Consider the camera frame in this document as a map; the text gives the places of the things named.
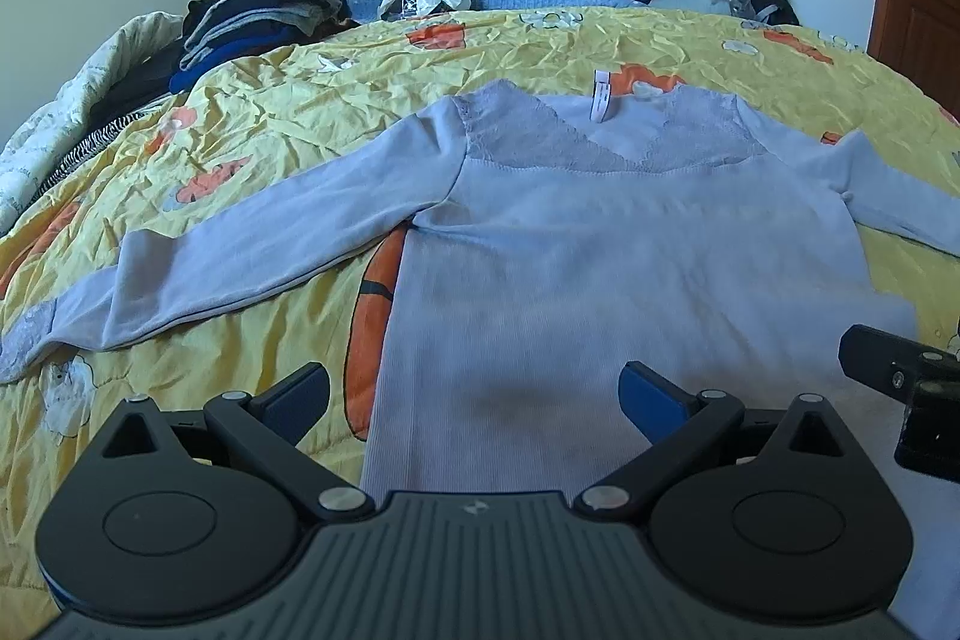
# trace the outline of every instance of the orange flower print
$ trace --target orange flower print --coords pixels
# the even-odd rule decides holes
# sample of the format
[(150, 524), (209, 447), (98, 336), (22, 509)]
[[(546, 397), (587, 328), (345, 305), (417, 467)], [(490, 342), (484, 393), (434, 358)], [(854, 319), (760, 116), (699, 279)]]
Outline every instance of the orange flower print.
[(819, 49), (813, 47), (811, 44), (804, 44), (794, 36), (792, 33), (787, 33), (786, 31), (778, 31), (773, 28), (765, 28), (763, 30), (763, 37), (771, 42), (776, 42), (777, 44), (786, 44), (787, 47), (792, 47), (800, 54), (808, 55), (813, 58), (815, 61), (820, 63), (826, 63), (830, 66), (833, 66), (833, 59), (828, 55), (824, 55)]
[(16, 274), (16, 271), (23, 266), (23, 263), (30, 258), (30, 256), (38, 256), (40, 253), (46, 252), (47, 248), (50, 245), (54, 244), (54, 239), (59, 237), (61, 231), (70, 225), (73, 220), (74, 215), (77, 211), (80, 210), (79, 201), (71, 201), (67, 204), (59, 213), (56, 214), (54, 220), (50, 221), (50, 225), (47, 226), (46, 230), (37, 237), (35, 242), (25, 247), (21, 253), (13, 259), (10, 266), (7, 267), (7, 270), (0, 275), (0, 299), (4, 298), (7, 295), (7, 290), (10, 288), (11, 282), (13, 282), (13, 275)]
[(210, 194), (214, 193), (224, 182), (232, 179), (233, 175), (236, 175), (239, 170), (243, 169), (243, 167), (251, 161), (252, 157), (253, 156), (248, 155), (246, 158), (240, 158), (236, 161), (217, 164), (209, 172), (203, 172), (201, 175), (191, 177), (186, 185), (171, 189), (170, 193), (167, 194), (166, 201), (163, 202), (163, 209), (166, 212), (179, 210), (187, 204), (193, 204), (196, 201), (200, 201), (200, 199), (204, 199), (205, 196), (210, 196)]
[(407, 228), (406, 225), (395, 228), (373, 255), (364, 272), (350, 321), (347, 359), (344, 360), (344, 402), (347, 424), (353, 436), (363, 441), (370, 432), (376, 378), (380, 373), (387, 321), (394, 306)]
[(420, 49), (465, 49), (467, 27), (463, 23), (427, 25), (408, 33), (407, 40)]
[(189, 128), (195, 122), (197, 122), (197, 110), (192, 107), (176, 107), (170, 110), (170, 113), (158, 124), (157, 135), (143, 145), (144, 152), (148, 157), (151, 156), (169, 142), (181, 128)]
[(634, 85), (640, 82), (649, 85), (661, 92), (670, 92), (678, 85), (685, 85), (682, 77), (675, 74), (657, 76), (649, 68), (640, 64), (627, 63), (620, 67), (620, 71), (610, 75), (610, 86), (613, 95), (630, 95), (634, 92)]

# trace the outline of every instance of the blue sweater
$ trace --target blue sweater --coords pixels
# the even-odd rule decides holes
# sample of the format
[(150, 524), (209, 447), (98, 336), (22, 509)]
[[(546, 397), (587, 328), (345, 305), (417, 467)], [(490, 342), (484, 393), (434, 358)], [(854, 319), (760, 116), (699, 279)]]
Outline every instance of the blue sweater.
[(872, 287), (854, 220), (960, 255), (960, 200), (859, 132), (821, 145), (734, 95), (616, 98), (603, 124), (589, 108), (491, 83), (181, 237), (127, 234), (117, 266), (13, 324), (0, 378), (58, 344), (107, 350), (235, 311), (409, 220), (364, 463), (378, 499), (572, 496), (647, 447), (617, 403), (628, 360), (751, 407), (815, 391), (913, 522), (923, 566), (899, 616), (944, 620), (960, 486), (896, 466), (902, 407), (848, 381), (837, 348), (855, 323), (915, 336), (911, 305)]

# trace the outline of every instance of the gray sweater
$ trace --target gray sweater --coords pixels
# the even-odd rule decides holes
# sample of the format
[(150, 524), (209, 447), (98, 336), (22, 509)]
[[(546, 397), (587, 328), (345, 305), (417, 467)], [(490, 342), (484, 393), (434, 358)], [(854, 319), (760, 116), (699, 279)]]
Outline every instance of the gray sweater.
[(13, 325), (0, 377), (57, 344), (107, 350), (235, 311), (410, 220), (364, 463), (376, 498), (575, 494), (647, 447), (618, 408), (628, 360), (753, 407), (815, 391), (914, 525), (923, 566), (899, 616), (956, 637), (960, 486), (896, 466), (902, 408), (845, 379), (837, 348), (855, 323), (915, 332), (912, 307), (872, 288), (853, 221), (960, 255), (960, 200), (859, 132), (821, 145), (733, 95), (680, 86), (616, 98), (603, 124), (589, 112), (491, 83), (181, 237), (132, 232), (117, 266)]

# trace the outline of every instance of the metal screw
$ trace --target metal screw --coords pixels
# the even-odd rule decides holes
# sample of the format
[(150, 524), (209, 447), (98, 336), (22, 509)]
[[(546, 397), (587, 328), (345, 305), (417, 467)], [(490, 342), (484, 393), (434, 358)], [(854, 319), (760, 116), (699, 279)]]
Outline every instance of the metal screw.
[(349, 512), (360, 509), (367, 501), (367, 495), (359, 488), (351, 485), (342, 485), (339, 488), (328, 488), (320, 494), (320, 507), (331, 512)]
[(594, 485), (580, 495), (587, 507), (594, 510), (616, 510), (630, 501), (630, 494), (618, 485)]

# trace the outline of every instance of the sweater sleeve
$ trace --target sweater sleeve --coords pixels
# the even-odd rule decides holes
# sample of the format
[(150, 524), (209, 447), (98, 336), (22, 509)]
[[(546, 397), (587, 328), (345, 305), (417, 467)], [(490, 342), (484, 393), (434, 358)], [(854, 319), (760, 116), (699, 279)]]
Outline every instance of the sweater sleeve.
[(0, 383), (61, 344), (130, 345), (291, 289), (446, 199), (466, 151), (457, 105), (444, 98), (356, 152), (259, 191), (181, 237), (133, 231), (116, 266), (14, 322), (2, 339)]
[(960, 199), (887, 166), (862, 131), (824, 145), (737, 98), (752, 135), (800, 175), (843, 197), (853, 220), (960, 256)]

